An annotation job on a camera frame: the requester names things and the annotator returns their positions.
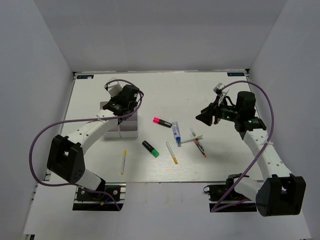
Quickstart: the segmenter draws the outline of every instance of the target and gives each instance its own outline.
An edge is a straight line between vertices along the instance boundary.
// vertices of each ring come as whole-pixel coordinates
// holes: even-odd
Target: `pen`
[[[189,142],[192,142],[193,140],[197,140],[197,139],[202,138],[202,137],[203,137],[203,135],[193,136],[193,137],[190,137],[190,138],[188,138],[186,140],[181,141],[181,143],[182,144],[189,143]]]
[[[195,140],[193,140],[194,141],[194,143],[195,143],[195,145],[196,145],[196,147],[200,150],[200,152],[202,153],[202,155],[206,158],[207,157],[207,155],[205,154],[205,152],[204,151],[202,151],[202,149],[200,148],[200,146],[199,146],[199,142],[195,139]]]
[[[176,140],[176,144],[178,145],[178,147],[181,147],[181,136],[180,136],[178,122],[174,121],[172,123],[172,131],[173,131],[173,136]]]
[[[190,131],[191,131],[193,137],[195,137],[195,136],[196,136],[196,133],[195,133],[195,131],[193,130],[192,127],[190,128]],[[196,141],[197,141],[199,147],[201,148],[201,150],[202,150],[203,152],[205,152],[205,149],[204,149],[204,147],[202,146],[202,144],[200,143],[199,139],[196,139]]]
[[[177,161],[177,159],[176,159],[176,157],[175,157],[175,155],[174,155],[174,152],[172,151],[169,143],[166,142],[165,144],[166,144],[166,147],[168,148],[168,150],[169,150],[169,152],[170,152],[170,154],[171,154],[171,157],[173,158],[174,163],[175,163],[175,164],[178,164],[178,161]]]
[[[122,156],[121,175],[123,175],[124,172],[125,172],[126,156],[127,156],[127,150],[124,150],[124,151],[123,151],[123,156]]]

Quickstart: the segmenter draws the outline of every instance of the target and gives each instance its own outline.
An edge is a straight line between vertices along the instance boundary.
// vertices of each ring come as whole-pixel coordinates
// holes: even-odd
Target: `yellow pen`
[[[124,150],[123,151],[123,157],[122,157],[121,175],[123,175],[124,172],[125,172],[126,156],[127,156],[127,150]]]
[[[177,159],[176,159],[176,157],[175,157],[175,155],[174,155],[174,152],[172,151],[169,143],[166,142],[165,144],[166,144],[166,146],[167,146],[167,148],[168,148],[168,150],[169,150],[169,152],[170,152],[170,154],[171,154],[171,157],[173,158],[174,163],[175,163],[175,164],[178,164],[178,161],[177,161]]]

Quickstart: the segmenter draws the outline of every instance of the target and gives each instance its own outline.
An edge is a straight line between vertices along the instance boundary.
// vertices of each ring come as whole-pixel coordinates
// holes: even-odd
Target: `white pen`
[[[165,144],[166,144],[166,147],[168,148],[168,150],[169,150],[169,152],[170,152],[170,154],[171,154],[171,157],[173,158],[174,163],[175,163],[175,164],[178,164],[178,161],[177,161],[177,159],[176,159],[176,157],[175,157],[175,155],[174,155],[174,152],[172,151],[169,143],[166,142]]]
[[[181,143],[182,143],[182,144],[185,144],[185,143],[192,142],[193,140],[199,139],[199,138],[202,138],[202,137],[203,137],[203,135],[190,137],[190,138],[188,138],[188,139],[186,139],[186,140],[181,141]]]

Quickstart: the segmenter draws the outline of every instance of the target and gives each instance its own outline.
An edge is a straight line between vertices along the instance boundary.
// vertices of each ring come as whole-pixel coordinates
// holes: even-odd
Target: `marker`
[[[170,154],[171,154],[171,157],[173,158],[174,163],[175,163],[175,164],[178,164],[178,161],[177,161],[177,159],[176,159],[176,157],[175,157],[175,155],[174,155],[174,152],[172,151],[169,143],[166,142],[165,144],[166,144],[166,147],[168,148],[168,150],[169,150],[169,152],[170,152]]]
[[[176,144],[178,145],[178,147],[181,147],[181,136],[180,136],[178,122],[174,121],[172,123],[172,131],[173,131],[173,136],[175,138]]]
[[[207,157],[207,155],[205,154],[205,152],[204,151],[202,151],[202,149],[201,149],[201,147],[199,146],[199,142],[195,139],[195,140],[193,140],[194,141],[194,143],[195,143],[195,145],[196,145],[196,147],[200,150],[200,152],[202,153],[202,155],[206,158]]]
[[[127,150],[124,150],[124,151],[123,151],[123,156],[122,156],[121,175],[123,175],[123,174],[124,174],[124,172],[125,172],[126,156],[127,156]]]
[[[155,124],[159,124],[159,125],[165,126],[165,127],[167,127],[167,128],[171,128],[171,126],[172,126],[172,124],[171,124],[170,122],[167,122],[167,121],[165,121],[165,120],[159,119],[159,118],[157,118],[157,117],[155,117],[155,118],[153,119],[153,122],[154,122]]]
[[[155,150],[147,141],[143,141],[142,145],[156,158],[159,156],[159,152]]]
[[[183,140],[181,141],[182,144],[185,144],[185,143],[188,143],[188,142],[192,142],[193,140],[196,140],[196,139],[199,139],[199,138],[202,138],[203,135],[199,135],[199,136],[193,136],[193,137],[190,137],[186,140]]]
[[[195,131],[193,130],[192,127],[190,128],[190,131],[191,131],[191,133],[192,133],[192,136],[195,137],[195,136],[196,136],[196,133],[195,133]],[[196,139],[196,141],[197,141],[199,147],[201,148],[201,150],[202,150],[203,152],[205,152],[205,149],[204,149],[204,147],[201,145],[199,139]]]

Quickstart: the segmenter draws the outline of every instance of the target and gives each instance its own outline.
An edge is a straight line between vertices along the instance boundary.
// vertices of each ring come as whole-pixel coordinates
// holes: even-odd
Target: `blue pen cap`
[[[175,140],[176,140],[176,143],[178,144],[178,147],[180,147],[181,146],[181,138],[179,136],[177,136],[175,138]]]

